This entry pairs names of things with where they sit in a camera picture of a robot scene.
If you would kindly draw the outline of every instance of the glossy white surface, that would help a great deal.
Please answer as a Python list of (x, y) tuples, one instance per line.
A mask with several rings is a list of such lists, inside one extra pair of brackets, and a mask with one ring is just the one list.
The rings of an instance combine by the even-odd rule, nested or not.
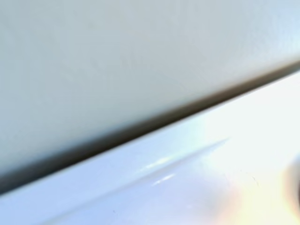
[(300, 73), (0, 197), (0, 224), (299, 224)]
[(0, 176), (299, 58), (298, 0), (1, 0)]

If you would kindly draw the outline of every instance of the textured wall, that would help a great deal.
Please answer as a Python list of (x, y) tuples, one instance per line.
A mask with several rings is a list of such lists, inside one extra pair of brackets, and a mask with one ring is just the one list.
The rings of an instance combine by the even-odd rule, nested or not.
[(0, 175), (300, 56), (298, 0), (1, 0)]

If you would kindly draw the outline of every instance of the white wall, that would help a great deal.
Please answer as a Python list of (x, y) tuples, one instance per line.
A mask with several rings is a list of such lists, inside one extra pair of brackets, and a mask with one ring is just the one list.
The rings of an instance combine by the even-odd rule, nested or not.
[(298, 0), (0, 1), (0, 175), (300, 56)]

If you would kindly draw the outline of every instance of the white surface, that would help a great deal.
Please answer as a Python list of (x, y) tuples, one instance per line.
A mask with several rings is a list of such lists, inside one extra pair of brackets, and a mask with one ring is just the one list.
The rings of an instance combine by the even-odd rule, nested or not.
[(0, 224), (299, 224), (300, 73), (0, 197)]
[(0, 1), (0, 175), (297, 60), (298, 0)]

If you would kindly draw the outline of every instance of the wall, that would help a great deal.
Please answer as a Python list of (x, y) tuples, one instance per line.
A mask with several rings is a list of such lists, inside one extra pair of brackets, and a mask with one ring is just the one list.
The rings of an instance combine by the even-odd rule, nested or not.
[(297, 0), (0, 1), (0, 176), (300, 56)]

